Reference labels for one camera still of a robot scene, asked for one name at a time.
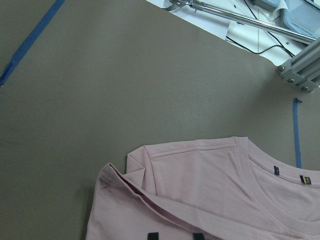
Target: gray table surface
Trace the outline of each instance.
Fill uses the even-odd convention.
[[[4,1],[0,67],[53,0]],[[96,177],[142,145],[247,136],[320,170],[320,90],[144,1],[67,0],[0,89],[0,239],[84,240]]]

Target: pink t-shirt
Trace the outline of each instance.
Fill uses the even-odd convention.
[[[100,172],[86,239],[147,240],[148,233],[320,240],[320,171],[284,164],[247,137],[142,146],[128,154],[126,174],[112,164]]]

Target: neckline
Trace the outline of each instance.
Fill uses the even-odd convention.
[[[315,222],[304,221],[289,215],[271,201],[259,186],[259,183],[253,173],[252,162],[261,167],[261,171],[274,173],[274,166],[280,169],[280,176],[277,178],[296,184],[303,184],[300,175],[311,178],[312,185],[306,185],[306,188],[320,188],[320,171],[300,169],[269,156],[253,144],[247,137],[235,137],[238,148],[238,166],[241,170],[241,176],[248,188],[251,197],[263,211],[274,221],[278,222],[287,231],[297,236],[308,237],[310,239],[319,238],[320,220]]]

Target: black cable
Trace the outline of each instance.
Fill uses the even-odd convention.
[[[256,17],[256,15],[254,14],[254,12],[251,10],[251,8],[249,7],[249,5],[247,4],[246,0],[243,0],[243,1],[244,1],[245,5],[248,7],[248,9],[250,10],[250,12],[252,13],[252,15],[254,16],[254,18],[258,20],[258,18]],[[277,40],[277,42],[281,45],[282,49],[285,50],[286,53],[287,53],[290,57],[293,58],[293,57],[295,56],[291,51],[289,51],[289,50],[280,42],[280,40],[279,40],[276,36],[274,36],[274,35],[273,35],[271,32],[269,32],[269,31],[266,31],[266,32],[267,32],[268,34],[270,34],[275,40]]]
[[[246,46],[243,46],[242,44],[238,43],[237,41],[233,40],[232,38],[230,38],[230,37],[228,37],[228,36],[226,36],[226,38],[229,39],[229,40],[230,40],[231,42],[233,42],[234,44],[237,44],[238,46],[240,46],[240,47],[248,50],[249,52],[251,52],[251,53],[253,53],[253,54],[263,54],[264,52],[266,52],[266,51],[268,51],[268,50],[270,50],[270,49],[272,49],[272,48],[275,48],[275,47],[282,48],[281,45],[273,45],[273,46],[268,47],[267,49],[265,49],[265,50],[263,50],[263,51],[261,51],[261,52],[255,52],[255,51],[252,51],[251,49],[247,48]]]

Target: metal rod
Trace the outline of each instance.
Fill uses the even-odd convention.
[[[268,32],[283,35],[285,37],[289,37],[293,40],[296,40],[298,42],[302,42],[305,44],[311,44],[316,40],[313,37],[306,36],[297,32],[293,32],[289,29],[275,26],[265,21],[257,20],[242,14],[238,14],[233,11],[229,11],[217,6],[213,6],[213,5],[198,1],[198,0],[189,0],[189,1],[186,1],[186,4],[193,9],[200,10],[209,14],[217,15],[219,17],[223,17],[229,20],[233,20],[241,24],[253,26],[262,30],[266,30]]]

